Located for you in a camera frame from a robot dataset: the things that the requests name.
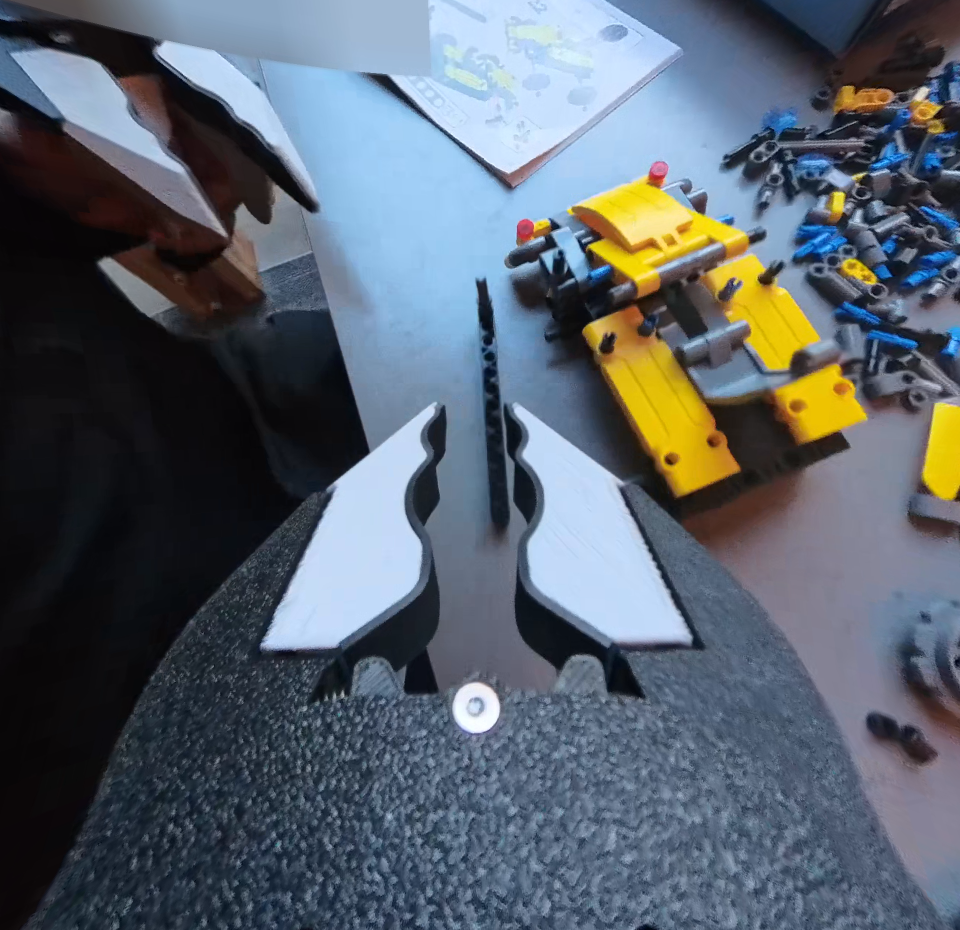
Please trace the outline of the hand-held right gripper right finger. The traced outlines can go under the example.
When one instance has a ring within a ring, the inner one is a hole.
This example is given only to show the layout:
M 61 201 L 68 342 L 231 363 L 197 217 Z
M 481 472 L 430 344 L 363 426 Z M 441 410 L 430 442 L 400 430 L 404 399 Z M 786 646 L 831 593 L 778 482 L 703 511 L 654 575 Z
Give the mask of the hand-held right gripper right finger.
M 517 550 L 515 622 L 560 672 L 576 657 L 618 681 L 635 652 L 692 650 L 695 631 L 625 495 L 625 484 L 519 403 L 507 407 Z

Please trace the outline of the yellow toy vehicle model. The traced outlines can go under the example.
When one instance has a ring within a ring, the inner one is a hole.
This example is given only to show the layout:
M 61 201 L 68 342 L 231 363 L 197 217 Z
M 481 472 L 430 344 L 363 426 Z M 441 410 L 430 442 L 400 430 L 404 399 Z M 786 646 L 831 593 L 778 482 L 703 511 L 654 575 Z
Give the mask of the yellow toy vehicle model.
M 523 217 L 504 264 L 544 300 L 547 341 L 582 339 L 649 461 L 649 492 L 693 516 L 850 448 L 868 420 L 839 345 L 753 252 L 766 231 L 646 174 Z

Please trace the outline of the wooden furniture block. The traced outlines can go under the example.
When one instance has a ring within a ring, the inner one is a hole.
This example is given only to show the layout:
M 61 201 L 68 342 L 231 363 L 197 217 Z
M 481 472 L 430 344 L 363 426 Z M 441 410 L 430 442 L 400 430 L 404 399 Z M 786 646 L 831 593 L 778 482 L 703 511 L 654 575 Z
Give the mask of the wooden furniture block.
M 240 230 L 215 257 L 181 258 L 148 243 L 109 261 L 200 320 L 235 315 L 264 299 L 255 245 Z

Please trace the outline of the small black connector piece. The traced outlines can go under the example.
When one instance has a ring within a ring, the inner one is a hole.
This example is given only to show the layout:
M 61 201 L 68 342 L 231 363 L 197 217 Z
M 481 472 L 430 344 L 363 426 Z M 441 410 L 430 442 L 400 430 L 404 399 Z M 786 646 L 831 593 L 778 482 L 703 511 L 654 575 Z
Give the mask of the small black connector piece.
M 915 764 L 928 765 L 939 756 L 925 733 L 914 724 L 900 723 L 887 714 L 870 711 L 865 726 L 875 739 L 895 745 Z

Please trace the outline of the long black holed beam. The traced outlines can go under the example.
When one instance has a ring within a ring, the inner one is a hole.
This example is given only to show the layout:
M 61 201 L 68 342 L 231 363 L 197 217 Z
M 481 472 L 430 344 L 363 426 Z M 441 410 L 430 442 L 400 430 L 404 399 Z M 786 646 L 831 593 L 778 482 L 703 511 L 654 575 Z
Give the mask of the long black holed beam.
M 489 517 L 493 528 L 498 532 L 504 532 L 510 523 L 511 502 L 499 379 L 497 328 L 487 278 L 479 276 L 476 278 L 475 284 L 481 356 Z

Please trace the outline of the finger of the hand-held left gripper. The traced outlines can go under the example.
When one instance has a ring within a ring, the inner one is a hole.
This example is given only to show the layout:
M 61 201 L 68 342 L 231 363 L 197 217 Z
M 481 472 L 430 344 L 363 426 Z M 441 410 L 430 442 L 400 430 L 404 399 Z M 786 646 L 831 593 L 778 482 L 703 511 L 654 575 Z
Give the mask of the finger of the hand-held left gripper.
M 2 46 L 2 256 L 92 262 L 151 245 L 197 270 L 229 243 L 229 220 L 102 63 Z
M 133 116 L 198 185 L 222 226 L 240 206 L 261 223 L 277 189 L 320 207 L 303 158 L 265 92 L 217 51 L 171 41 L 124 42 Z

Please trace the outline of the yellow curved panel piece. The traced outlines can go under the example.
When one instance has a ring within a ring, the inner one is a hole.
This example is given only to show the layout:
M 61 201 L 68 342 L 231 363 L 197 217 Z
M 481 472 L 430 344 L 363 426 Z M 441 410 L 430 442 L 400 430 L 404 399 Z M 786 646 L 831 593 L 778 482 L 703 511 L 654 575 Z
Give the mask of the yellow curved panel piece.
M 930 495 L 955 502 L 959 493 L 959 405 L 933 405 L 919 482 Z

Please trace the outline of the black toy tyre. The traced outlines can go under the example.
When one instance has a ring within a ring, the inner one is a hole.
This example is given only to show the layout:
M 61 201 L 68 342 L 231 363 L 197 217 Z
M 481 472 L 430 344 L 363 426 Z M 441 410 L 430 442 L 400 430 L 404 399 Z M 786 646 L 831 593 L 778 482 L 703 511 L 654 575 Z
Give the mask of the black toy tyre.
M 894 594 L 894 651 L 905 684 L 943 719 L 959 720 L 959 602 Z

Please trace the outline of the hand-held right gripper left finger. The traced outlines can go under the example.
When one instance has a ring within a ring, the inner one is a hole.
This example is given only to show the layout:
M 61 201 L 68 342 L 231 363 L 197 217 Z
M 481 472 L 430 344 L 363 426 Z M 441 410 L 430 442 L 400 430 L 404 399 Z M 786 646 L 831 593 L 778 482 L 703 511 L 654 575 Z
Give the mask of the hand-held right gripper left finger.
M 446 408 L 432 403 L 354 465 L 321 510 L 261 639 L 269 656 L 402 671 L 435 635 L 440 596 L 426 523 L 440 502 Z

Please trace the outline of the grey desk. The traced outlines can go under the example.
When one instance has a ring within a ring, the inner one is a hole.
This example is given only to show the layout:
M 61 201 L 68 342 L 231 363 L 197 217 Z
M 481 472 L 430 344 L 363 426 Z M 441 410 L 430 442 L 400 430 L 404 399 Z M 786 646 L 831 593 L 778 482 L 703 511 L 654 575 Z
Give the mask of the grey desk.
M 719 167 L 770 108 L 810 117 L 829 62 L 755 0 L 607 0 L 682 48 L 681 58 L 517 189 L 488 173 L 392 85 L 265 63 L 272 101 L 317 186 L 306 228 L 370 447 L 443 403 L 446 454 L 428 523 L 441 599 L 430 647 L 441 688 L 475 672 L 545 692 L 553 668 L 515 623 L 517 541 L 491 531 L 474 280 L 486 276 L 501 388 L 620 477 L 644 456 L 581 340 L 549 343 L 546 314 L 503 265 L 522 218 L 540 218 L 665 160 L 750 223 L 755 188 Z M 958 913 L 958 729 L 904 684 L 895 594 L 958 599 L 954 528 L 913 524 L 906 503 L 928 419 L 870 409 L 850 448 L 686 523 L 793 645 L 906 867 L 948 918 Z M 938 758 L 918 765 L 866 728 L 871 711 L 918 727 Z

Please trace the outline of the pile of small building pieces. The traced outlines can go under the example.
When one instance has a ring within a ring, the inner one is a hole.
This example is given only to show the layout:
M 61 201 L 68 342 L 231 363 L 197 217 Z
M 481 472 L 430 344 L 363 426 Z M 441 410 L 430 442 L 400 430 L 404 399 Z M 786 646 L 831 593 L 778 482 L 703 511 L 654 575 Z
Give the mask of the pile of small building pieces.
M 912 320 L 958 301 L 958 81 L 957 57 L 907 33 L 864 79 L 827 76 L 810 106 L 828 122 L 770 109 L 720 161 L 757 182 L 756 216 L 809 197 L 791 260 L 833 309 L 842 372 L 914 412 L 958 406 L 958 326 Z

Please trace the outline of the person's dark clothing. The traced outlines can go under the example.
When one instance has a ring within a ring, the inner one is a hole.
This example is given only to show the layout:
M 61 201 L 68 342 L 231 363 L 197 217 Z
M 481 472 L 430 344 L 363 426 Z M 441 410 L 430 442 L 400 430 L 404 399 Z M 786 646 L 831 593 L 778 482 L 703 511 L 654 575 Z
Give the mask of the person's dark clothing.
M 131 244 L 2 180 L 2 928 L 187 622 L 367 451 L 328 308 L 177 336 L 100 269 Z

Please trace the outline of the white instruction booklet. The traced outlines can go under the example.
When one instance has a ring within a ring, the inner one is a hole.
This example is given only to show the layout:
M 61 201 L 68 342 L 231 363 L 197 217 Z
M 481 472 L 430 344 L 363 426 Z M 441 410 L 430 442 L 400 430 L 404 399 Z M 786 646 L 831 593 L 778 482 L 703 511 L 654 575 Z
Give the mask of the white instruction booklet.
M 428 0 L 430 68 L 394 87 L 510 187 L 676 62 L 606 0 Z

